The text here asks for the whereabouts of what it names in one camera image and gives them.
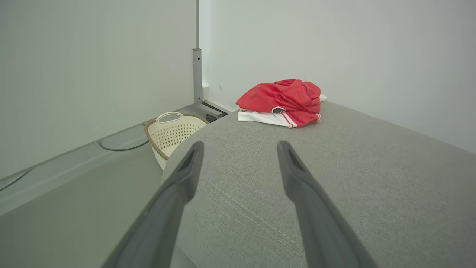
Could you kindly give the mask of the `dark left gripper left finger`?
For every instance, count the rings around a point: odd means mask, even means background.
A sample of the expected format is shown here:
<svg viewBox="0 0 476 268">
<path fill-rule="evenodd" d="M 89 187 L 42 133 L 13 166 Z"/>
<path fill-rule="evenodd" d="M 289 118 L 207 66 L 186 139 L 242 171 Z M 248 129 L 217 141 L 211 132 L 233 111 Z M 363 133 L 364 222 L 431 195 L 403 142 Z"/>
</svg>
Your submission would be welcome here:
<svg viewBox="0 0 476 268">
<path fill-rule="evenodd" d="M 104 268 L 170 267 L 183 210 L 197 191 L 204 152 L 203 142 L 192 144 L 126 231 Z"/>
</svg>

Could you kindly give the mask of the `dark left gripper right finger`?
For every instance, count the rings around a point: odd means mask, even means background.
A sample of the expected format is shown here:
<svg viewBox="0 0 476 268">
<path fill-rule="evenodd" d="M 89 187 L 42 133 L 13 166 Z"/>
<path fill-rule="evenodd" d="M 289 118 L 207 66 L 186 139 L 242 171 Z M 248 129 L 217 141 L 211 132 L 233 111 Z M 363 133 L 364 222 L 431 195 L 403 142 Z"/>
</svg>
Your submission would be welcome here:
<svg viewBox="0 0 476 268">
<path fill-rule="evenodd" d="M 369 251 L 291 144 L 278 142 L 277 154 L 284 191 L 296 209 L 308 267 L 375 268 Z"/>
</svg>

